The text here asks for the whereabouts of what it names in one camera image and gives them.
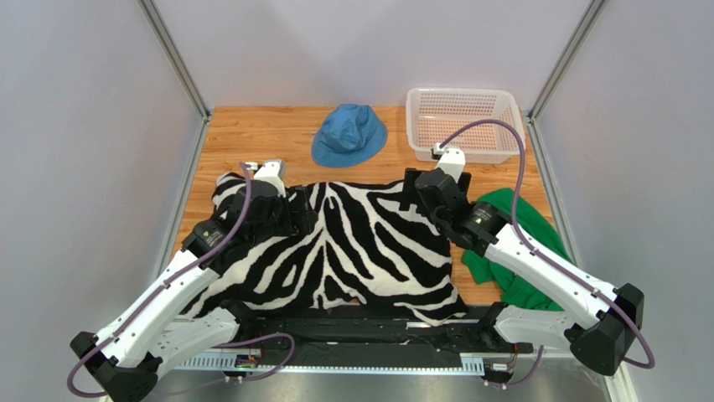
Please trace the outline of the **zebra striped pillow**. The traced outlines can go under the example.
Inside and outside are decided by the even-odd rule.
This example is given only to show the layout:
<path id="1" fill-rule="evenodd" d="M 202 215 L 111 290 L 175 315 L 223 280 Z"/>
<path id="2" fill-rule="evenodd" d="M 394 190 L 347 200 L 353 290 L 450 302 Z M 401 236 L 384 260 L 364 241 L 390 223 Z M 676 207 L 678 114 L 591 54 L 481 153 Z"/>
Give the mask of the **zebra striped pillow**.
<path id="1" fill-rule="evenodd" d="M 261 313 L 356 301 L 432 326 L 466 315 L 451 278 L 449 241 L 416 204 L 404 203 L 401 181 L 328 181 L 305 190 L 317 215 L 313 232 L 247 249 L 232 240 L 223 254 L 226 272 L 188 303 L 186 317 L 203 317 L 228 300 Z"/>

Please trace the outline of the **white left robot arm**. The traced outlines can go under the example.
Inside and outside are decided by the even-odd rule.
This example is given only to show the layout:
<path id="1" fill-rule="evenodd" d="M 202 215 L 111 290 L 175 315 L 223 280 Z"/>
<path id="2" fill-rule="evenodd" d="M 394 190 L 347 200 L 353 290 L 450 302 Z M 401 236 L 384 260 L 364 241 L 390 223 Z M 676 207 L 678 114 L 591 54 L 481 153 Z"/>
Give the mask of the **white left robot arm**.
<path id="1" fill-rule="evenodd" d="M 317 215 L 304 186 L 287 194 L 278 179 L 248 178 L 228 207 L 194 226 L 182 248 L 150 287 L 98 332 L 80 332 L 70 347 L 79 362 L 67 386 L 85 368 L 114 401 L 141 401 L 170 370 L 210 348 L 252 347 L 260 336 L 237 340 L 253 317 L 241 301 L 225 301 L 207 316 L 171 332 L 166 327 L 200 292 L 225 274 L 232 260 L 274 237 L 313 232 Z"/>

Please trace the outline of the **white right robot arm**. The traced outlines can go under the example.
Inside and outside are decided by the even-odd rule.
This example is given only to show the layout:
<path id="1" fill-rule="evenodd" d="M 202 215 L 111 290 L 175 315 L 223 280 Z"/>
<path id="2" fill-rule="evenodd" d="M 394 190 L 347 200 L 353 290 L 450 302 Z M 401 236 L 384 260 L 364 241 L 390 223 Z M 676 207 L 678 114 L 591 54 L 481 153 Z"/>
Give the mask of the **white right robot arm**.
<path id="1" fill-rule="evenodd" d="M 644 320 L 644 293 L 589 275 L 539 243 L 504 211 L 470 202 L 468 174 L 459 180 L 440 168 L 405 171 L 402 192 L 457 247 L 502 265 L 551 298 L 559 312 L 495 303 L 485 326 L 508 343 L 567 348 L 592 371 L 614 375 Z"/>

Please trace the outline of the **green t shirt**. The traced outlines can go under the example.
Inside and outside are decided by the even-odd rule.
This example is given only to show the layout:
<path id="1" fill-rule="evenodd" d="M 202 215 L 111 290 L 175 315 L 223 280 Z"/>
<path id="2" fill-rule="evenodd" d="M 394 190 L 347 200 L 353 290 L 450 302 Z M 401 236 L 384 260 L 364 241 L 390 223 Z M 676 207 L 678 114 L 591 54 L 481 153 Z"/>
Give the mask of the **green t shirt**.
<path id="1" fill-rule="evenodd" d="M 522 228 L 535 240 L 565 260 L 571 259 L 555 228 L 523 198 L 518 201 L 516 215 Z M 503 291 L 502 302 L 529 310 L 554 312 L 562 310 L 545 293 L 502 265 L 480 257 L 470 250 L 464 252 L 462 262 L 468 267 L 476 283 L 483 284 L 492 281 L 497 284 Z"/>

